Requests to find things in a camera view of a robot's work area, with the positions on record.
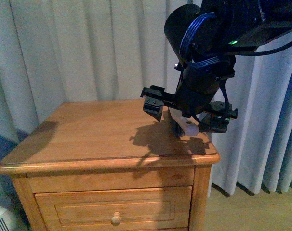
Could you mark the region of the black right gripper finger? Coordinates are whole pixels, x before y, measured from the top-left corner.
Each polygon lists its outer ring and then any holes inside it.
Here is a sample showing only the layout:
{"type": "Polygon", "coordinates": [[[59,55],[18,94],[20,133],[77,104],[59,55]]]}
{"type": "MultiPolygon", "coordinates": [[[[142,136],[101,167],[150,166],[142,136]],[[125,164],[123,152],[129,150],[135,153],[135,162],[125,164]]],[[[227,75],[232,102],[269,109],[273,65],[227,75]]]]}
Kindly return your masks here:
{"type": "Polygon", "coordinates": [[[206,133],[226,133],[231,119],[237,119],[238,109],[229,110],[228,116],[223,120],[222,116],[215,113],[206,112],[206,115],[199,122],[199,132],[206,133]]]}

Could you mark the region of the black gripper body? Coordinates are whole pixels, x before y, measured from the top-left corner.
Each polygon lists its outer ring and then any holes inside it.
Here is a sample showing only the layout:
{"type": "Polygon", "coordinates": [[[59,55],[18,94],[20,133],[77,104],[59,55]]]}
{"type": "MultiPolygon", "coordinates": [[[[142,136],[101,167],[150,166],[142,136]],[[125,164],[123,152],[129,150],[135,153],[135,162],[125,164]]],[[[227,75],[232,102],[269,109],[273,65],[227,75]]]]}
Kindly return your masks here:
{"type": "Polygon", "coordinates": [[[202,112],[223,116],[229,110],[229,102],[225,84],[229,75],[222,76],[213,72],[213,68],[196,69],[190,66],[183,68],[178,64],[176,70],[180,71],[175,94],[165,92],[165,88],[158,88],[158,120],[161,120],[162,107],[167,106],[181,111],[186,118],[194,117],[202,112]],[[221,90],[225,99],[225,108],[215,110],[210,102],[218,90],[221,90]]]}

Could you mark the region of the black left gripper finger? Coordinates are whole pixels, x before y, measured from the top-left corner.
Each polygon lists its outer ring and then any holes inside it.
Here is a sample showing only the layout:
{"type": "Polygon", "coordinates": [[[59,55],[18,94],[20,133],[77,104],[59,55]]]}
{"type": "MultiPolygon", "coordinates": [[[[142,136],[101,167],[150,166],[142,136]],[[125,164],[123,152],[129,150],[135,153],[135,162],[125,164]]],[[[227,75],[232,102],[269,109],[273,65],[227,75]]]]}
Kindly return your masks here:
{"type": "Polygon", "coordinates": [[[143,111],[161,121],[163,111],[163,94],[165,88],[151,85],[150,88],[143,87],[141,97],[144,98],[143,111]]]}

